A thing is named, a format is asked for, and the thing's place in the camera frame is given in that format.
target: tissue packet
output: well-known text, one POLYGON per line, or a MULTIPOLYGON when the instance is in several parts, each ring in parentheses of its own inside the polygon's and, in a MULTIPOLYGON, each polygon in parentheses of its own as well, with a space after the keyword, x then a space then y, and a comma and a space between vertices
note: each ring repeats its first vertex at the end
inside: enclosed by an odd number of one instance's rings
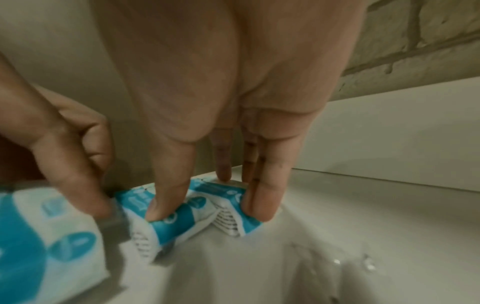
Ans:
POLYGON ((94 219, 55 189, 0 189, 0 302, 55 304, 109 275, 94 219))
POLYGON ((190 184, 183 204, 173 214, 161 221, 147 222, 145 213, 154 196, 153 183, 115 194, 116 202, 128 218, 132 241, 147 263, 205 229, 219 212, 206 196, 196 192, 190 184))
POLYGON ((240 208, 240 202, 246 191, 246 185, 236 181, 222 183, 212 178, 193 179, 190 189, 212 201, 219 209, 213 224, 231 236, 245 236, 262 223, 246 215, 240 208))

